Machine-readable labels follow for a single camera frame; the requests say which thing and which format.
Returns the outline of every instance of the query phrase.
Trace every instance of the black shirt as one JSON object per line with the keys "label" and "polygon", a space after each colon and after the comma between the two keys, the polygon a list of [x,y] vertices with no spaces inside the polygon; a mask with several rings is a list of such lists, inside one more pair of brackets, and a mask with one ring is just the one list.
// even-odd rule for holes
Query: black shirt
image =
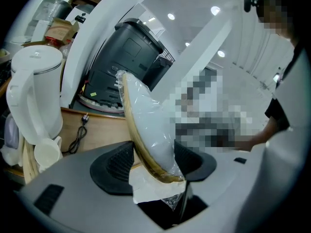
{"label": "black shirt", "polygon": [[[281,80],[284,80],[287,76],[287,74],[289,73],[289,71],[292,69],[294,63],[296,62],[298,56],[300,55],[301,51],[302,51],[303,47],[302,47],[302,43],[299,42],[297,44],[297,46],[294,49],[294,56],[292,61],[288,64],[288,66],[286,67],[283,77],[281,78]],[[276,84],[276,87],[279,86],[281,80],[279,80]],[[270,102],[270,105],[268,107],[268,109],[265,112],[266,116],[268,118],[273,117],[276,120],[277,123],[277,127],[278,127],[278,131],[282,131],[285,130],[289,127],[289,122],[285,116],[285,113],[281,107],[281,105],[279,104],[279,102],[276,99],[272,99]]]}

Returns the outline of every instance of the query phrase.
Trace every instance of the kettle lid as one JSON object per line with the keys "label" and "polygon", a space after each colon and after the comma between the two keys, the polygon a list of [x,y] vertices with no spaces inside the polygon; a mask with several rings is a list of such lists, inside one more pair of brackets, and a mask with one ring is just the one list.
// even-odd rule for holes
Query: kettle lid
{"label": "kettle lid", "polygon": [[45,46],[29,46],[18,51],[12,58],[11,69],[33,70],[34,74],[45,72],[59,66],[62,63],[63,54],[60,50]]}

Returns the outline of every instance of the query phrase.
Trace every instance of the kettle handle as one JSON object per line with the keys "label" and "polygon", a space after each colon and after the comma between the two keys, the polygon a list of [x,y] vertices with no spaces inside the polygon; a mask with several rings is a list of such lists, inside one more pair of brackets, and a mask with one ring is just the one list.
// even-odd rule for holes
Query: kettle handle
{"label": "kettle handle", "polygon": [[49,138],[39,113],[33,70],[18,70],[10,81],[6,100],[11,114],[25,139],[36,145],[40,139]]}

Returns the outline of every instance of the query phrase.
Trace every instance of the person's arm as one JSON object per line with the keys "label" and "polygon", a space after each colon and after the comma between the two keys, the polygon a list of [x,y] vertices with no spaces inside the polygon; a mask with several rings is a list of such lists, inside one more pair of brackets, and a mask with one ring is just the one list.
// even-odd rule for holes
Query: person's arm
{"label": "person's arm", "polygon": [[271,116],[263,131],[255,136],[242,136],[235,142],[237,150],[250,151],[260,143],[267,142],[277,132],[276,120]]}

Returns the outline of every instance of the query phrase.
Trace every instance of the person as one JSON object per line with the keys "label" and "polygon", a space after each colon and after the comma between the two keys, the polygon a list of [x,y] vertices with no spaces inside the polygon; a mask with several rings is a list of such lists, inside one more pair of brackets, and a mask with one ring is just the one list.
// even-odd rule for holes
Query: person
{"label": "person", "polygon": [[[293,9],[290,3],[285,0],[257,0],[257,2],[255,0],[244,0],[244,10],[246,12],[250,11],[251,6],[256,7],[259,21],[264,24],[265,28],[275,30],[278,35],[288,39],[294,46],[294,57],[284,73],[279,76],[276,84],[276,87],[278,87],[288,75],[303,49],[302,41],[295,30]],[[265,114],[269,118],[265,128],[255,136],[237,140],[235,147],[238,150],[250,151],[255,145],[267,142],[274,134],[289,127],[289,122],[277,99],[271,100]]]}

